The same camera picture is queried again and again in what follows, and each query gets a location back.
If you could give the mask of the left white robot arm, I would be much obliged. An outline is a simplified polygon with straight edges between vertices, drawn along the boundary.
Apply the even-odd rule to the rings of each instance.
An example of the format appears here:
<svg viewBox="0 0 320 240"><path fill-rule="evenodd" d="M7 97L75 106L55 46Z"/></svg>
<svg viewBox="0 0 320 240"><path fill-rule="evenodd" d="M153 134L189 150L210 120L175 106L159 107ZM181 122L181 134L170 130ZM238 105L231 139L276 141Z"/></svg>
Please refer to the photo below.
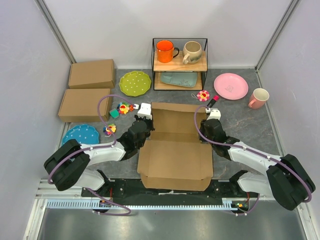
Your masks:
<svg viewBox="0 0 320 240"><path fill-rule="evenodd" d="M134 117L131 127L113 142L80 144L75 139L68 140L44 162L47 182L55 185L58 191L79 186L92 189L99 197L106 196L110 191L107 177L100 170L89 170L88 167L125 161L138 153L155 128L151 114Z"/></svg>

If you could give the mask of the brown cardboard box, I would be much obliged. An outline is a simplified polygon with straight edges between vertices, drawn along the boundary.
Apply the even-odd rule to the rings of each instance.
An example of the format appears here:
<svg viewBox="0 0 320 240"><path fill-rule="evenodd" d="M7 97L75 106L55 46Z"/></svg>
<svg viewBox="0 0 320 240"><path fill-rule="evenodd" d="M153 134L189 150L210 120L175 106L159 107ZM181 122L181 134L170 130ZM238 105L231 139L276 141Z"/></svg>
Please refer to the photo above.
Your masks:
<svg viewBox="0 0 320 240"><path fill-rule="evenodd" d="M147 189L204 191L213 177L212 146L197 129L207 118L197 105L153 102L154 131L139 150L137 172Z"/></svg>

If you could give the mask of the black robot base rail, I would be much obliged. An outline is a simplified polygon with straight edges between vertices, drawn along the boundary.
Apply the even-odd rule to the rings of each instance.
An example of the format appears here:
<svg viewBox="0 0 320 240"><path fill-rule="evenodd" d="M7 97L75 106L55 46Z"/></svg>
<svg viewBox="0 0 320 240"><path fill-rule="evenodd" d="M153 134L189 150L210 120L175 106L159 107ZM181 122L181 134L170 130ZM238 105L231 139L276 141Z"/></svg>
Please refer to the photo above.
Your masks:
<svg viewBox="0 0 320 240"><path fill-rule="evenodd" d="M111 197L123 199L138 195L160 196L160 195L191 195L191 196L209 196L213 198L255 198L257 193L247 193L243 191L236 183L230 179L212 179L209 186L204 191L199 190L168 190L145 188L142 180L129 178L116 178L103 185L97 193L102 197Z"/></svg>

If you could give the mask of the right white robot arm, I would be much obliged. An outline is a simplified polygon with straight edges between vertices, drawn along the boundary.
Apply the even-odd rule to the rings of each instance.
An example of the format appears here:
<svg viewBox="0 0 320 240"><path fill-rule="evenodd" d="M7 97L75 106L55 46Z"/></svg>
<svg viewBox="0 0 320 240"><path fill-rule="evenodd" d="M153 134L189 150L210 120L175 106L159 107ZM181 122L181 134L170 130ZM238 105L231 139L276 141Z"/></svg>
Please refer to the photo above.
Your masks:
<svg viewBox="0 0 320 240"><path fill-rule="evenodd" d="M198 133L199 139L210 143L218 156L258 172L235 174L235 181L229 184L233 196L253 192L273 197L290 211L301 203L311 201L316 186L294 155L272 155L251 148L239 139L226 135L218 119L202 120Z"/></svg>

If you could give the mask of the black pink marker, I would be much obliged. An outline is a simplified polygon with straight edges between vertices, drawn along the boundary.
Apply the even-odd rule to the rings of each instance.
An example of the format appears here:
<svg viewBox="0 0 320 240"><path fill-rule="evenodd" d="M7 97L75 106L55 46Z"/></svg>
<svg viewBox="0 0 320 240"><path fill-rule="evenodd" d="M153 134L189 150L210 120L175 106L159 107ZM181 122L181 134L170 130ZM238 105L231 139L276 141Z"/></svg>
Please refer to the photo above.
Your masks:
<svg viewBox="0 0 320 240"><path fill-rule="evenodd" d="M219 100L219 98L220 97L218 95L215 95L206 106L209 108L212 108L216 104L216 102Z"/></svg>

